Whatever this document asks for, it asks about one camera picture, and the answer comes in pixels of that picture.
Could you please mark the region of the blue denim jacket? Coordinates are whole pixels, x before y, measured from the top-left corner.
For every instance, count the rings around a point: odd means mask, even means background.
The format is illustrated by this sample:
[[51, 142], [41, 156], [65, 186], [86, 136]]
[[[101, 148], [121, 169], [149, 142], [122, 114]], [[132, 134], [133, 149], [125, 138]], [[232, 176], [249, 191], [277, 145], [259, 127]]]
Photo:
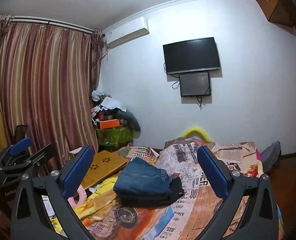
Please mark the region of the blue denim jacket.
[[167, 171], [157, 168], [138, 157], [132, 159], [113, 187], [118, 193], [168, 193], [172, 179]]

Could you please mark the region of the white clothes on pile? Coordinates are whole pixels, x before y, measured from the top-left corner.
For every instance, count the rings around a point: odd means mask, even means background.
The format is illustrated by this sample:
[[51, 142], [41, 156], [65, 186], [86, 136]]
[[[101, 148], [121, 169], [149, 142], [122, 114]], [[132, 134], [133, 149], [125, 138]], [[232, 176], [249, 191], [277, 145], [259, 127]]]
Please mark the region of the white clothes on pile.
[[112, 98], [109, 94], [94, 90], [91, 93], [91, 97], [96, 104], [96, 106], [92, 108], [95, 113], [98, 113], [101, 110], [106, 111], [114, 109], [119, 109], [123, 112], [126, 111], [126, 107], [119, 100]]

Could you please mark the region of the grey backpack on floor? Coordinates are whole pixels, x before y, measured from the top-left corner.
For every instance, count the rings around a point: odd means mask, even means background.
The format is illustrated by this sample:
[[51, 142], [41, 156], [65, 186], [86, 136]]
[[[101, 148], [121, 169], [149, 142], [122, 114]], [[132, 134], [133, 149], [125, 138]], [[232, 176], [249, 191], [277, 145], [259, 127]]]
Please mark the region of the grey backpack on floor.
[[272, 143], [268, 148], [266, 148], [260, 154], [264, 173], [267, 173], [272, 169], [274, 164], [277, 163], [280, 155], [281, 155], [281, 144], [279, 141]]

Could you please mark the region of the newspaper print bed quilt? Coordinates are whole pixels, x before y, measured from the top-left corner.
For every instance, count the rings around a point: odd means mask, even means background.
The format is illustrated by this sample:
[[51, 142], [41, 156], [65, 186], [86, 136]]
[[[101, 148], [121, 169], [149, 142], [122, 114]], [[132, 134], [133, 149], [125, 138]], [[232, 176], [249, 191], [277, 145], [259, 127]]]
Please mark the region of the newspaper print bed quilt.
[[215, 196], [197, 163], [200, 139], [168, 141], [158, 159], [149, 161], [180, 177], [184, 196], [169, 206], [143, 208], [117, 204], [86, 228], [95, 239], [195, 239], [212, 219], [222, 200]]

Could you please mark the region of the yellow duck plush blanket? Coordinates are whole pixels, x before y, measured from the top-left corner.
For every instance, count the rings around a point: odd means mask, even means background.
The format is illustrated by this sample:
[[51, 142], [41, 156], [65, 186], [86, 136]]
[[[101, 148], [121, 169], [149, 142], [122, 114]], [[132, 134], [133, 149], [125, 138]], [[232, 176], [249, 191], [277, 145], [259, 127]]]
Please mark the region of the yellow duck plush blanket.
[[113, 187], [117, 179], [117, 176], [107, 178], [99, 186], [95, 187], [95, 192], [83, 204], [73, 208], [85, 227], [103, 220], [104, 216], [116, 206], [117, 195]]

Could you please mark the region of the striped red curtain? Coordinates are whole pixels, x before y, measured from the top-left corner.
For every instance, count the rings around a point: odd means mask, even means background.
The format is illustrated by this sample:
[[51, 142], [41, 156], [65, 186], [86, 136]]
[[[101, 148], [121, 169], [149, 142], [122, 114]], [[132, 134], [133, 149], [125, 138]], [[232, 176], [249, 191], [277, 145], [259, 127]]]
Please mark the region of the striped red curtain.
[[61, 168], [78, 147], [97, 150], [91, 94], [99, 84], [103, 47], [98, 30], [87, 34], [1, 16], [0, 111], [7, 139], [27, 125], [31, 153], [55, 148], [52, 168]]

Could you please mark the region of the bamboo lap desk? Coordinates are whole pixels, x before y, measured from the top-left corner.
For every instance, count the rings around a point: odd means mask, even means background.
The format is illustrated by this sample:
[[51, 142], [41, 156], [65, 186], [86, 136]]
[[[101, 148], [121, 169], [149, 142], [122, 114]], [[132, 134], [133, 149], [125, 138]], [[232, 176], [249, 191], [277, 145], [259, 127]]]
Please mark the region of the bamboo lap desk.
[[106, 178], [121, 170], [128, 160], [108, 151], [94, 155], [93, 161], [81, 183], [84, 189], [100, 184]]

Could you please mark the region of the orange shoe box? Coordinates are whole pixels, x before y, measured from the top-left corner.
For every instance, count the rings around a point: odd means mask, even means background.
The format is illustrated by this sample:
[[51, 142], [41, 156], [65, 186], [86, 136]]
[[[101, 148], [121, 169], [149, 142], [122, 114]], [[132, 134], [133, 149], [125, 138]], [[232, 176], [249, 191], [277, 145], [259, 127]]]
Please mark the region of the orange shoe box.
[[120, 126], [120, 121], [118, 119], [104, 120], [104, 121], [100, 121], [99, 119], [96, 119], [96, 126], [98, 126], [99, 129], [115, 128]]

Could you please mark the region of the green storage box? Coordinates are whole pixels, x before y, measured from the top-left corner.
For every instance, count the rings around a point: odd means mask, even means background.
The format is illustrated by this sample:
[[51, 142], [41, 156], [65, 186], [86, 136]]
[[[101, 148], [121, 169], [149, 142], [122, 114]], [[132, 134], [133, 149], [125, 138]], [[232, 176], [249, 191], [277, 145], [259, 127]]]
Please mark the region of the green storage box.
[[118, 126], [108, 129], [96, 129], [98, 144], [101, 146], [117, 147], [133, 140], [133, 132], [127, 126]]

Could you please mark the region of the yellow headboard object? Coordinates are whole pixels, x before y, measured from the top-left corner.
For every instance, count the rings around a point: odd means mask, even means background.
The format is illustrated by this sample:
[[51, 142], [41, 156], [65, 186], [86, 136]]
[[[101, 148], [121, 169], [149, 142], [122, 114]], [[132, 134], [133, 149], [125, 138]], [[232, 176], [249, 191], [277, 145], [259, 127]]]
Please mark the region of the yellow headboard object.
[[197, 135], [200, 139], [204, 141], [211, 141], [209, 135], [200, 127], [191, 127], [183, 133], [183, 137], [185, 138], [188, 138], [191, 135]]

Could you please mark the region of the black folded garment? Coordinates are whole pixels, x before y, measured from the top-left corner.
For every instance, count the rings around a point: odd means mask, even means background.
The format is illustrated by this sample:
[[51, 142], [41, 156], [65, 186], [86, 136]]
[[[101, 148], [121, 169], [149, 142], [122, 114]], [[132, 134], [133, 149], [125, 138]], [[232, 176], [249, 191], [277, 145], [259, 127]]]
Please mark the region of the black folded garment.
[[126, 206], [153, 208], [169, 206], [185, 194], [180, 177], [173, 178], [168, 193], [118, 193], [121, 203]]

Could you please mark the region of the striped patterned pillow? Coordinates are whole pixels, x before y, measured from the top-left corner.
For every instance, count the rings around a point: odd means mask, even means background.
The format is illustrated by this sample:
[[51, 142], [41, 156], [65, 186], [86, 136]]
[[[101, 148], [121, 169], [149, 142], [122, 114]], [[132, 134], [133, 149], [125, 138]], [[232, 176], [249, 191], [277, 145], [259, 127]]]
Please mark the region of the striped patterned pillow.
[[159, 158], [159, 153], [150, 147], [132, 145], [127, 145], [112, 153], [120, 157], [124, 157], [128, 160], [132, 160], [138, 157], [140, 159], [143, 159], [144, 161], [149, 162]]

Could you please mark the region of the white air conditioner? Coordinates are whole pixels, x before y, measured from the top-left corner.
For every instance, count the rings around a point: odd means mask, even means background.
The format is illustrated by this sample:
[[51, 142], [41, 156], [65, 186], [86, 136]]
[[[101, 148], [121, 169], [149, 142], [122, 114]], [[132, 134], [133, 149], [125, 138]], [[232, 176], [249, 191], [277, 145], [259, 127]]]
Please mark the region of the white air conditioner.
[[147, 20], [144, 17], [137, 18], [107, 32], [105, 34], [107, 48], [115, 48], [149, 33]]

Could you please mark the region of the small wall monitor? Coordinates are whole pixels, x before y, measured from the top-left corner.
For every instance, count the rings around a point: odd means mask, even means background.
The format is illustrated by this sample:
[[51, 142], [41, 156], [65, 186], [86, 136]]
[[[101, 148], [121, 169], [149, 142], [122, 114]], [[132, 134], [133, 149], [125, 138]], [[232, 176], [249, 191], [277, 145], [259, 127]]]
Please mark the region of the small wall monitor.
[[179, 76], [181, 97], [210, 96], [211, 84], [208, 72], [181, 74]]

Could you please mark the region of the large wall television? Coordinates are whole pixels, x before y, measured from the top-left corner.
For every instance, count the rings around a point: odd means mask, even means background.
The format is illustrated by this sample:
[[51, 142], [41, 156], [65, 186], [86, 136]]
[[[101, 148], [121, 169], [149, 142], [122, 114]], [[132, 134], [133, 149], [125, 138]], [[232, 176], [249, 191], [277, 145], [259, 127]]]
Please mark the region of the large wall television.
[[166, 74], [181, 74], [221, 69], [213, 37], [163, 45]]

